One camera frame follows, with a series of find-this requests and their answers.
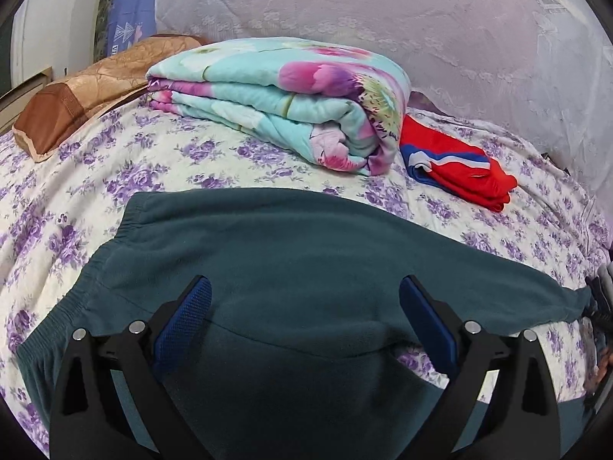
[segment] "blue stripe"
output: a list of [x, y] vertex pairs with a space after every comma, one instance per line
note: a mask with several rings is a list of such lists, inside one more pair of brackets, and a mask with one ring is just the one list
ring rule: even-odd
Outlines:
[[456, 158], [465, 159], [467, 161], [473, 161], [475, 163], [489, 163], [489, 159], [487, 158], [487, 156], [484, 156], [481, 154], [475, 154], [472, 152], [443, 152], [443, 153], [437, 154], [435, 152], [432, 152], [431, 150], [419, 148], [419, 147], [416, 147], [415, 145], [410, 145], [409, 143], [401, 145], [400, 152], [402, 152], [402, 155], [405, 158], [405, 161], [408, 160], [408, 157], [411, 154], [415, 154], [415, 152], [423, 152], [428, 157], [431, 157], [432, 159], [436, 161], [440, 161], [442, 158], [446, 158], [448, 156], [455, 156]]
[[428, 173], [426, 173], [421, 168], [411, 166], [410, 168], [407, 168], [406, 172], [412, 179], [419, 183], [424, 183], [425, 185], [430, 185], [431, 187], [440, 188], [441, 190], [445, 190], [448, 194], [452, 194], [453, 196], [459, 197], [458, 194], [441, 185], [439, 182], [436, 181], [436, 179], [430, 178], [430, 176], [428, 176]]

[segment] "blue patterned fabric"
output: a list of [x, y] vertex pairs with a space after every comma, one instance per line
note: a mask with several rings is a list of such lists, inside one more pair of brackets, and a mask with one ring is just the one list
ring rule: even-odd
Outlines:
[[156, 33], [155, 0], [114, 0], [108, 15], [107, 57]]

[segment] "red cloth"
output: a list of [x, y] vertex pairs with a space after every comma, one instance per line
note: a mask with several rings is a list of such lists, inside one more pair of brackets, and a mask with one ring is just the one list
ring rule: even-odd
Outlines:
[[[478, 147], [428, 128], [411, 116], [405, 116], [400, 146], [401, 151], [403, 146], [410, 146], [413, 153], [423, 151], [427, 154], [452, 154], [458, 159], [464, 157], [466, 159], [464, 164], [456, 161], [444, 162], [443, 159], [437, 161], [436, 158], [433, 158], [427, 165], [428, 169], [422, 167], [421, 171], [425, 176], [436, 181], [437, 186], [468, 202], [482, 205], [490, 211], [499, 213], [505, 204], [511, 201], [509, 191], [517, 186], [517, 179], [507, 175], [498, 161], [488, 157]], [[467, 166], [471, 164], [470, 158], [475, 161], [489, 161], [489, 168]]]

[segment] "light blue fabric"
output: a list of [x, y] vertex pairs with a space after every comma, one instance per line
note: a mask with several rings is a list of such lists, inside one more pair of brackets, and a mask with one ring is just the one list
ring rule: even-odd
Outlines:
[[233, 39], [149, 69], [151, 106], [210, 119], [330, 169], [379, 175], [411, 85], [389, 59], [298, 38]]

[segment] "mosquito net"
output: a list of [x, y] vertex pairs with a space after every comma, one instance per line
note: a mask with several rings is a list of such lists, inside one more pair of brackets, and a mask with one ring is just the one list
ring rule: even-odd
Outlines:
[[156, 24], [384, 54], [444, 112], [548, 152], [613, 216], [613, 47], [585, 0], [156, 0]]

